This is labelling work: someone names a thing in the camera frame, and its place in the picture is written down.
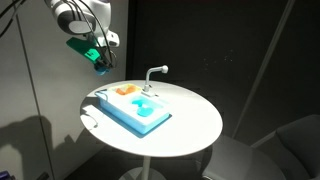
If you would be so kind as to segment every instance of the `white round table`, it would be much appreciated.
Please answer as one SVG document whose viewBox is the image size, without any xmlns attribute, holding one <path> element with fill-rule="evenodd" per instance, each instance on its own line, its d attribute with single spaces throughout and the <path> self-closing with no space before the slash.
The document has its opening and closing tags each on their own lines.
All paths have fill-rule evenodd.
<svg viewBox="0 0 320 180">
<path fill-rule="evenodd" d="M 80 117 L 84 126 L 106 144 L 144 156 L 142 168 L 124 174 L 127 179 L 165 179 L 150 170 L 151 157 L 176 157 L 198 152 L 211 145 L 220 135 L 222 119 L 217 109 L 205 98 L 188 89 L 151 81 L 151 92 L 168 102 L 171 117 L 146 135 L 134 133 L 111 114 L 100 111 L 95 92 L 109 87 L 134 84 L 144 87 L 145 81 L 122 81 L 102 86 L 87 95 L 81 104 Z"/>
</svg>

